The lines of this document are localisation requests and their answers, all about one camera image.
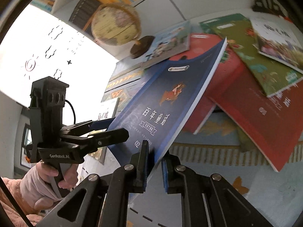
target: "hand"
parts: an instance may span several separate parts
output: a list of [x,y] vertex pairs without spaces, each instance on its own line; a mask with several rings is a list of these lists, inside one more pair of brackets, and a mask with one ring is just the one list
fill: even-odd
[[[78,168],[78,164],[71,165],[71,167],[63,175],[64,180],[58,183],[59,188],[71,189],[76,185],[76,183],[78,182],[77,168]],[[41,161],[36,164],[36,169],[42,180],[47,183],[50,183],[49,177],[58,176],[57,169]]]

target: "screw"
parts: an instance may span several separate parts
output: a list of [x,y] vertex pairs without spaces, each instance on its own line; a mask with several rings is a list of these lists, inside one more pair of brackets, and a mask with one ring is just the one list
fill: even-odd
[[220,174],[214,174],[212,176],[213,180],[216,180],[216,181],[220,181],[222,179],[221,175]]
[[88,176],[88,180],[93,182],[96,181],[98,179],[98,175],[97,174],[91,174]]
[[127,171],[131,171],[132,169],[134,169],[134,166],[132,164],[127,164],[124,166],[124,169]]
[[185,171],[186,167],[184,165],[178,165],[176,166],[177,171],[183,172]]

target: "bookshelf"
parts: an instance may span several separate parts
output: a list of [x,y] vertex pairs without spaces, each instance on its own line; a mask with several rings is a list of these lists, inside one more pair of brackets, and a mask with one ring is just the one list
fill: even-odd
[[[78,1],[56,0],[51,14],[79,30],[68,21]],[[253,3],[254,0],[136,0],[132,6],[140,16],[142,36],[146,36],[187,19],[231,9],[249,9]],[[122,46],[101,47],[121,60],[129,54],[133,44],[130,42]]]

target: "window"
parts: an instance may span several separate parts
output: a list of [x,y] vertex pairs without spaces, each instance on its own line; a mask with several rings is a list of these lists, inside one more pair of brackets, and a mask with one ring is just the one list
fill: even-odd
[[21,144],[21,155],[20,155],[20,165],[26,168],[31,168],[31,163],[29,163],[26,156],[25,146],[31,143],[31,129],[28,124],[25,124],[23,130],[23,138]]

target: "book cover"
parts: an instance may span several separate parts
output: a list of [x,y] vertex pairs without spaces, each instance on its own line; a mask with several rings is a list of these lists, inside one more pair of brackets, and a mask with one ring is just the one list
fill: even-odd
[[224,112],[212,113],[196,135],[182,130],[174,144],[241,146],[237,124]]
[[275,171],[288,161],[303,129],[303,82],[270,98],[245,65],[209,97],[249,136]]
[[[115,117],[118,102],[119,102],[119,97],[116,97],[116,98],[111,99],[111,100],[107,100],[105,102],[101,102],[100,110],[99,110],[100,113],[98,115],[97,120],[105,120],[105,119]],[[106,129],[91,131],[88,135],[103,132],[105,130]],[[88,155],[95,158],[100,163],[104,164],[106,149],[107,149],[106,147],[105,148],[101,147],[101,148],[98,148],[98,150],[96,152],[88,154]]]
[[201,22],[200,26],[206,33],[213,31],[220,37],[227,37],[229,46],[250,69],[267,97],[302,80],[300,72],[258,53],[251,23],[242,14],[211,19]]
[[[189,50],[172,56],[170,60],[193,59],[205,53],[220,41],[221,39],[217,35],[192,33],[190,37]],[[232,74],[239,64],[243,64],[240,58],[229,47],[227,47],[213,78],[199,100],[196,108],[185,123],[183,130],[193,134],[198,133],[216,107],[216,104],[208,98],[208,94],[212,92],[216,86],[220,85],[226,77]]]
[[209,84],[226,45],[225,39],[194,59],[167,60],[139,90],[108,128],[129,132],[126,142],[108,147],[120,165],[129,163],[148,140],[157,167]]
[[189,49],[190,22],[184,21],[156,33],[148,51],[137,59],[126,57],[116,63],[110,81],[139,67],[148,68]]
[[303,49],[288,28],[263,19],[251,19],[258,52],[303,73]]

